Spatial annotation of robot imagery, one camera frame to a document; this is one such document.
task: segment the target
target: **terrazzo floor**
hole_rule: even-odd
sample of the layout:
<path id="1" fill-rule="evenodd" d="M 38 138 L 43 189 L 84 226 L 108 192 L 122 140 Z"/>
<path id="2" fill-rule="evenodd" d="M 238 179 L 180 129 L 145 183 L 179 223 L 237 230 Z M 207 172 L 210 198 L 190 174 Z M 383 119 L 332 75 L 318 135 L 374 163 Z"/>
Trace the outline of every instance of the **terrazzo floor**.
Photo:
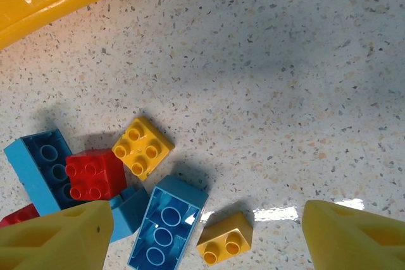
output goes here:
<path id="1" fill-rule="evenodd" d="M 238 210 L 252 250 L 213 270 L 313 269 L 307 200 L 405 220 L 404 6 L 103 0 L 36 31 L 0 51 L 0 218 L 29 202 L 14 139 L 58 127 L 73 152 L 111 147 L 146 115 L 176 145 L 147 190 L 171 173 L 209 192 L 179 270 L 208 268 L 204 225 Z M 129 269 L 134 240 L 104 268 Z"/>

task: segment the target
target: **red duplo brick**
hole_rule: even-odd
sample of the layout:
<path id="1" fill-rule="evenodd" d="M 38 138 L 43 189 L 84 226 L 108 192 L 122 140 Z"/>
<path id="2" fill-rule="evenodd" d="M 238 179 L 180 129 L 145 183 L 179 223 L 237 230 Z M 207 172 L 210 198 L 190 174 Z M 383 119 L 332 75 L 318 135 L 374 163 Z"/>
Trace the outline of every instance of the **red duplo brick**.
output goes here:
<path id="1" fill-rule="evenodd" d="M 127 187 L 123 163 L 111 149 L 86 150 L 66 158 L 75 200 L 109 200 Z"/>
<path id="2" fill-rule="evenodd" d="M 17 210 L 0 221 L 0 228 L 10 226 L 12 224 L 18 224 L 22 221 L 28 221 L 32 218 L 38 218 L 39 214 L 37 209 L 34 207 L 33 204 L 29 204 L 20 210 Z"/>

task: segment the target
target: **2x2 yellow brick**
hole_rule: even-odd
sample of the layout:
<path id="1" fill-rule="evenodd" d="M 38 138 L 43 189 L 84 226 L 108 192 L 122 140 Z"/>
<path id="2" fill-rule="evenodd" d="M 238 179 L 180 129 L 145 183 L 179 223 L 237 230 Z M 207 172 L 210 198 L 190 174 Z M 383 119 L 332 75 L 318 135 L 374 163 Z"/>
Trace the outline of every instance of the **2x2 yellow brick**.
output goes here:
<path id="1" fill-rule="evenodd" d="M 146 117 L 139 117 L 114 145 L 113 152 L 134 175 L 145 180 L 174 147 Z"/>
<path id="2" fill-rule="evenodd" d="M 209 226 L 202 231 L 197 250 L 212 266 L 250 250 L 253 228 L 242 212 Z"/>

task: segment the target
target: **2x4 blue brick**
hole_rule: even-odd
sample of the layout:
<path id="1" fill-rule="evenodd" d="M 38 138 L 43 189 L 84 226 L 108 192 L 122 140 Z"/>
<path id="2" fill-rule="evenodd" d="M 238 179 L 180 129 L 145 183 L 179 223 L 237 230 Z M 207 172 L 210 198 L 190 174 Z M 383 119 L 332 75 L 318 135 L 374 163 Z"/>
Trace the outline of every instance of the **2x4 blue brick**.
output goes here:
<path id="1" fill-rule="evenodd" d="M 208 194 L 166 176 L 154 188 L 128 265 L 137 270 L 175 270 Z"/>
<path id="2" fill-rule="evenodd" d="M 109 200 L 114 217 L 114 231 L 110 243 L 130 236 L 139 229 L 148 203 L 149 196 L 145 188 L 136 191 L 133 186 Z"/>
<path id="3" fill-rule="evenodd" d="M 70 197 L 65 173 L 72 154 L 59 130 L 21 137 L 4 149 L 39 215 L 81 204 Z"/>

